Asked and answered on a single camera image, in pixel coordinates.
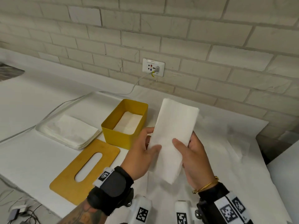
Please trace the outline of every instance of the stack of napkins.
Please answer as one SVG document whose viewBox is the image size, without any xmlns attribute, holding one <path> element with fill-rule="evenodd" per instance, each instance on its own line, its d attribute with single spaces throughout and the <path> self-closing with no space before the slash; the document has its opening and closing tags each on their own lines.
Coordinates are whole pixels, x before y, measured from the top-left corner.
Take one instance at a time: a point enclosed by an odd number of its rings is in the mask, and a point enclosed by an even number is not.
<svg viewBox="0 0 299 224">
<path fill-rule="evenodd" d="M 59 120 L 45 124 L 43 133 L 70 148 L 80 150 L 97 138 L 101 131 L 81 120 L 63 115 Z"/>
<path fill-rule="evenodd" d="M 162 145 L 156 162 L 150 171 L 170 184 L 178 177 L 182 167 L 182 155 L 174 147 L 172 139 L 188 146 L 199 109 L 165 98 L 158 115 L 148 149 Z"/>
</svg>

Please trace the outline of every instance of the human hand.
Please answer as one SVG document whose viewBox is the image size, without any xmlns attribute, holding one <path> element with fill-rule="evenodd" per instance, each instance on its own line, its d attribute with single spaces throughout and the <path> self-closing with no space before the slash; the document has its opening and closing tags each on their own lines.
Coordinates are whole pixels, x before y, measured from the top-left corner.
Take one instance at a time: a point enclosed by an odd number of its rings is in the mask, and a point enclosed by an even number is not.
<svg viewBox="0 0 299 224">
<path fill-rule="evenodd" d="M 133 181 L 146 174 L 155 154 L 157 154 L 162 148 L 161 145 L 155 145 L 151 148 L 151 150 L 147 150 L 151 137 L 148 134 L 152 132 L 154 132 L 154 127 L 144 128 L 140 132 L 138 138 L 125 157 L 125 160 L 121 164 L 122 169 L 131 176 Z"/>
<path fill-rule="evenodd" d="M 215 176 L 204 146 L 194 132 L 191 135 L 188 147 L 176 138 L 172 140 L 172 143 L 183 156 L 183 167 L 187 181 L 194 189 L 199 190 L 207 184 L 215 182 Z M 213 183 L 205 189 L 215 185 L 216 183 Z"/>
</svg>

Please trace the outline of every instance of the wall outlet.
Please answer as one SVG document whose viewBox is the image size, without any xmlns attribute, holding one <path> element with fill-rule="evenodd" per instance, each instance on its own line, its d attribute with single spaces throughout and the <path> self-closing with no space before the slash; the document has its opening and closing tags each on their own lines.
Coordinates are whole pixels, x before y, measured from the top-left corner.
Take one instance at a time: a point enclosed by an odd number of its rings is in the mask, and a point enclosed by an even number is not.
<svg viewBox="0 0 299 224">
<path fill-rule="evenodd" d="M 143 72 L 151 73 L 152 71 L 154 71 L 156 69 L 156 67 L 160 68 L 159 72 L 153 73 L 153 75 L 163 77 L 165 63 L 143 58 L 143 62 L 142 62 L 142 71 Z"/>
</svg>

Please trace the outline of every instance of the yellow box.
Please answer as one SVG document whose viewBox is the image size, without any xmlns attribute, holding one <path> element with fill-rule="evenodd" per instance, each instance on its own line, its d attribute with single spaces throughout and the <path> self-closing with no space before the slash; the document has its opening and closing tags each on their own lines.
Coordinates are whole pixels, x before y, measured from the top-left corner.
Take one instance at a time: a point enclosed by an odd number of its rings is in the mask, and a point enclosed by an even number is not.
<svg viewBox="0 0 299 224">
<path fill-rule="evenodd" d="M 147 119 L 147 110 L 148 104 L 146 103 L 123 99 L 101 125 L 106 142 L 129 150 Z M 135 132 L 131 135 L 113 130 L 125 112 L 142 116 Z"/>
</svg>

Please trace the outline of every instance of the white brick wall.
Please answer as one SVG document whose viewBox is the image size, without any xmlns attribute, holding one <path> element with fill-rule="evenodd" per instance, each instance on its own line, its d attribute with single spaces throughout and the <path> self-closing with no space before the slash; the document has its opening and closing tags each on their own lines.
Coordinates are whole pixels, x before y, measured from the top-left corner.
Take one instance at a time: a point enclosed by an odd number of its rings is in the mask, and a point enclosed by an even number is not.
<svg viewBox="0 0 299 224">
<path fill-rule="evenodd" d="M 0 0 L 0 47 L 131 83 L 163 61 L 139 85 L 269 121 L 267 149 L 299 129 L 298 26 L 299 0 Z"/>
</svg>

